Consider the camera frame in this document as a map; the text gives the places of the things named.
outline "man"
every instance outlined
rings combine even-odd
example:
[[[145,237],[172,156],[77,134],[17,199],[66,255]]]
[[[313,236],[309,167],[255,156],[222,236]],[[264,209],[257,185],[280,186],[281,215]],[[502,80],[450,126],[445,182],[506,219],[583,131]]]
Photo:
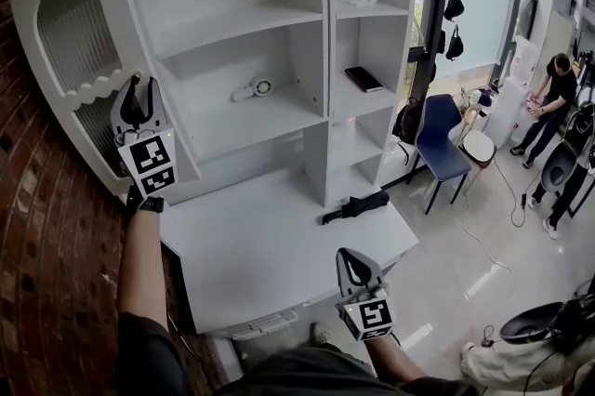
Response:
[[[595,337],[588,337],[570,354],[544,340],[502,349],[468,343],[461,353],[462,372],[491,389],[540,392],[562,388],[562,394],[595,394]]]
[[[588,169],[591,169],[591,159],[593,157],[593,134],[595,133],[595,105],[589,99],[581,103],[578,110],[571,117],[563,141],[570,147],[576,156],[576,168],[573,174],[564,184],[564,191],[554,206],[551,208],[551,214],[544,219],[543,227],[551,239],[558,239],[558,221],[570,207],[580,191]],[[546,195],[546,189],[539,182],[535,192],[529,200],[529,208],[534,209],[541,205],[541,200]]]
[[[535,158],[546,149],[549,141],[554,138],[575,99],[576,75],[565,54],[557,54],[551,58],[546,71],[547,73],[541,79],[541,84],[534,94],[534,98],[540,97],[551,79],[549,92],[541,107],[531,110],[531,116],[536,119],[536,122],[531,125],[521,144],[510,149],[514,155],[523,155],[543,128],[541,138],[522,164],[525,168],[532,166]]]
[[[138,189],[133,187],[129,207],[136,211],[139,201]],[[192,394],[166,330],[160,208],[163,202],[149,198],[130,219],[126,233],[118,283],[116,381],[120,395]],[[477,396],[476,389],[462,381],[425,376],[391,336],[368,340],[365,345],[378,378],[361,362],[326,343],[322,348],[298,348],[274,355],[218,394]]]

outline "blue chair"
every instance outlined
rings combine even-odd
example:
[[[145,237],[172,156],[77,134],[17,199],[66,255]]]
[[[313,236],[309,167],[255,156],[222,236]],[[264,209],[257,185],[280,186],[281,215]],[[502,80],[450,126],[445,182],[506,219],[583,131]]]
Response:
[[[421,123],[416,135],[417,157],[407,179],[407,184],[409,184],[420,156],[424,159],[434,177],[438,179],[438,185],[431,196],[426,214],[431,210],[442,183],[448,179],[463,175],[458,188],[456,188],[455,196],[450,202],[450,204],[454,203],[463,187],[467,174],[471,170],[465,155],[448,138],[448,132],[460,124],[461,120],[461,114],[450,95],[441,94],[426,98],[424,110],[421,113]]]

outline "chair leg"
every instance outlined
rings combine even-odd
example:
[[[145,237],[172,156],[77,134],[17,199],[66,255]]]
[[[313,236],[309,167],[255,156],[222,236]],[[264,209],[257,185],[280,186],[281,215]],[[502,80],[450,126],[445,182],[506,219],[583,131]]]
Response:
[[[461,179],[461,182],[460,182],[460,183],[458,183],[458,188],[456,188],[455,195],[453,196],[453,200],[450,202],[450,204],[452,204],[452,203],[454,203],[454,202],[455,202],[455,199],[456,199],[456,197],[458,196],[458,192],[459,192],[459,191],[461,191],[461,188],[463,187],[463,183],[465,182],[465,179],[467,179],[467,174],[468,174],[468,173],[465,173],[465,174],[463,175],[463,178]]]
[[[417,153],[416,160],[413,162],[413,168],[411,168],[411,171],[409,172],[409,177],[407,178],[407,184],[409,184],[411,182],[411,178],[413,177],[413,172],[416,171],[418,161],[419,161],[419,152]]]
[[[434,200],[436,199],[436,194],[438,194],[438,190],[440,189],[440,186],[443,183],[441,181],[438,181],[438,184],[436,185],[436,189],[434,190],[434,194],[431,196],[430,199],[430,204],[428,205],[428,209],[426,209],[426,214],[429,213],[429,211],[431,210],[431,206],[434,204]]]

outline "red brick wall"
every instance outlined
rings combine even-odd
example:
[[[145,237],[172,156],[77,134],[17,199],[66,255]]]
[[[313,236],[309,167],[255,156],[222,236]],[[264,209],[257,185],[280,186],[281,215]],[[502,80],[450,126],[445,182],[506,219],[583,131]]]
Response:
[[[49,110],[0,0],[0,394],[110,394],[122,206]]]

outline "black umbrella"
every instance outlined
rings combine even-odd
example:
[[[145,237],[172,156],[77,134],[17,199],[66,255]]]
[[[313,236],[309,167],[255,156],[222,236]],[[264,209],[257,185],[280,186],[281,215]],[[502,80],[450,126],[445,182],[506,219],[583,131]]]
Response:
[[[350,201],[341,206],[339,211],[329,213],[323,216],[323,225],[328,224],[333,219],[356,218],[365,211],[376,209],[377,207],[386,206],[389,202],[389,195],[385,191],[375,192],[370,194],[367,198],[359,199],[350,198]]]

